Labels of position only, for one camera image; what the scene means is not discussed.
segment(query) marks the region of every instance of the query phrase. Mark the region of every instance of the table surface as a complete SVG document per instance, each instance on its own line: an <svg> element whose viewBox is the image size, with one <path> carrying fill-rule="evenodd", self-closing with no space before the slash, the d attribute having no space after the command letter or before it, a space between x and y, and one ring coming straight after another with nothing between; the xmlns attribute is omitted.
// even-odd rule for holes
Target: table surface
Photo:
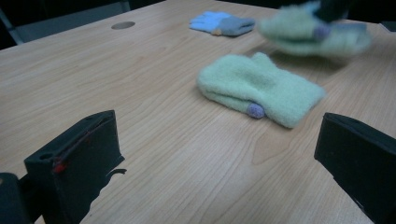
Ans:
<svg viewBox="0 0 396 224"><path fill-rule="evenodd" d="M168 0L0 51L0 171L91 114L114 109L125 161L82 223L371 223L314 160L325 112L396 137L396 35L368 24L372 47L349 58L294 57L257 31L189 29L205 10L276 10ZM135 26L111 26L134 21ZM199 71L226 54L266 53L327 96L290 130L208 101Z"/></svg>

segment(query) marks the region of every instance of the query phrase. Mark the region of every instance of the hole in table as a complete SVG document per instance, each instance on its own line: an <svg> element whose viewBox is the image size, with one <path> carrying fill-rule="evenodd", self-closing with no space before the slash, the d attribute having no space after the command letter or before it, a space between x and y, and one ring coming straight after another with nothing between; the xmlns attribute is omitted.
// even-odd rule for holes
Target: hole in table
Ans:
<svg viewBox="0 0 396 224"><path fill-rule="evenodd" d="M111 26L113 30L122 30L134 26L134 21L123 21Z"/></svg>

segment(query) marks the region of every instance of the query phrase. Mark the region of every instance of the wooden table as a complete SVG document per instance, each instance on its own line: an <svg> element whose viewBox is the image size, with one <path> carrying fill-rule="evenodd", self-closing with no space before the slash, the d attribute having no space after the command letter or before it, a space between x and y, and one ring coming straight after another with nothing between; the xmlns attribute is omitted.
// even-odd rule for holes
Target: wooden table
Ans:
<svg viewBox="0 0 396 224"><path fill-rule="evenodd" d="M0 171L22 177L23 159L114 109L128 172L112 178L82 223L371 223L313 155L325 112L396 137L396 35L368 24L373 45L357 57L293 57L256 31L190 30L205 10L276 13L167 0L0 51ZM135 26L111 29L123 21ZM210 102L196 87L220 56L257 51L328 93L292 130Z"/></svg>

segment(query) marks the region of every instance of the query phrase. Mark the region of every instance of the red marking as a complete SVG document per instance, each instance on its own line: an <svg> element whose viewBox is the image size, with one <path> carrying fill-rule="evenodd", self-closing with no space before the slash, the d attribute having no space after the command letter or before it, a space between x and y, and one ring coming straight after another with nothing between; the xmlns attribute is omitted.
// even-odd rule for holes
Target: red marking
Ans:
<svg viewBox="0 0 396 224"><path fill-rule="evenodd" d="M63 172L66 169L66 167L67 167L67 164L61 162L61 163L55 165L55 167L52 169L52 171L55 174L59 174L59 173Z"/></svg>

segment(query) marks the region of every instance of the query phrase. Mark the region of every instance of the purple sock toe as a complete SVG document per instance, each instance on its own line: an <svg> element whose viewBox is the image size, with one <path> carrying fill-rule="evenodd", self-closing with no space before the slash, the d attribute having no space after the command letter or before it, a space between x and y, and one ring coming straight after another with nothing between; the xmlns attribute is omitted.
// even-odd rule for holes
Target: purple sock toe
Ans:
<svg viewBox="0 0 396 224"><path fill-rule="evenodd" d="M328 25L319 25L318 27L315 28L314 30L314 38L316 40L323 40L325 39L327 36L329 36L330 31L332 29L330 28L330 26Z"/></svg>
<svg viewBox="0 0 396 224"><path fill-rule="evenodd" d="M264 108L255 103L251 103L247 107L247 114L254 119L261 119L265 116Z"/></svg>

